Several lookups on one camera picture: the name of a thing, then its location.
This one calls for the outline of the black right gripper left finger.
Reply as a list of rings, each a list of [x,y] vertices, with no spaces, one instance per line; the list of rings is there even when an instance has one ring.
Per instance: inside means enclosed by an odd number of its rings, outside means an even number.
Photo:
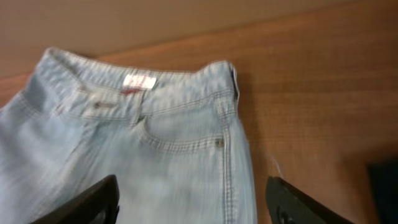
[[[117,178],[108,175],[32,224],[115,224],[118,213]]]

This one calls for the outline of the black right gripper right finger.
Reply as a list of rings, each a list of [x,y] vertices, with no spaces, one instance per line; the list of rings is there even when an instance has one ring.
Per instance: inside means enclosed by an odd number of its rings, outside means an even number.
[[[280,177],[269,177],[266,203],[273,224],[353,224]]]

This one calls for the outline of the light blue denim shorts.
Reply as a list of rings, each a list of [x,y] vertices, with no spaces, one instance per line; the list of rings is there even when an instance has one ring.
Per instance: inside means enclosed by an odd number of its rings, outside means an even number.
[[[107,175],[118,223],[256,223],[236,70],[119,67],[49,48],[1,109],[1,222],[30,223]]]

